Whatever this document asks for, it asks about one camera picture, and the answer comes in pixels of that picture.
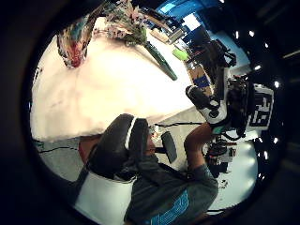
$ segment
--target white table surface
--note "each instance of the white table surface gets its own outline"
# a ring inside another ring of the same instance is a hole
[[[102,18],[95,27],[103,27]],[[185,89],[191,81],[183,62],[151,35],[148,40],[166,58],[178,79],[172,81],[142,46],[98,37],[86,61],[67,69],[57,52],[56,37],[42,55],[31,108],[33,138],[53,142],[102,133],[121,113],[157,123],[192,107]]]

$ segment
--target white tablecloth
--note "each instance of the white tablecloth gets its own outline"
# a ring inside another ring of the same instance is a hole
[[[96,27],[103,27],[98,19]],[[57,141],[101,133],[121,113],[159,122],[193,105],[185,95],[191,85],[183,62],[151,35],[148,40],[176,73],[172,81],[142,46],[99,37],[92,39],[86,61],[67,69],[58,55],[56,37],[42,55],[34,82],[31,109],[33,138]]]

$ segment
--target ceiling light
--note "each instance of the ceiling light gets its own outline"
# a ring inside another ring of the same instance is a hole
[[[253,37],[254,36],[254,31],[249,31],[249,35]]]
[[[254,68],[254,70],[259,70],[262,66],[261,65],[258,65]]]
[[[274,82],[274,86],[275,86],[276,88],[279,88],[280,82]]]
[[[264,153],[264,158],[269,159],[268,153],[266,151],[264,151],[263,153]]]

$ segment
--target black cable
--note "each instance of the black cable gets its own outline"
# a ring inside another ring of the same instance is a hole
[[[196,122],[178,122],[178,123],[173,123],[170,125],[155,124],[155,126],[159,126],[161,128],[168,128],[168,127],[180,126],[180,125],[201,125],[201,124],[202,123],[196,123]]]
[[[227,139],[229,139],[230,141],[233,141],[233,142],[239,140],[240,138],[244,138],[243,135],[239,135],[237,138],[233,138],[233,137],[229,136],[227,133],[224,133],[224,134],[222,134],[222,135],[223,135],[225,138],[227,138]]]
[[[55,150],[61,149],[61,148],[71,149],[71,150],[78,151],[77,148],[72,148],[72,147],[57,147],[57,148],[54,148],[54,149],[50,149],[50,150],[46,150],[46,151],[41,151],[41,152],[38,152],[38,153],[39,153],[39,154],[41,154],[41,153],[49,153],[49,152],[52,152],[52,151],[55,151]]]

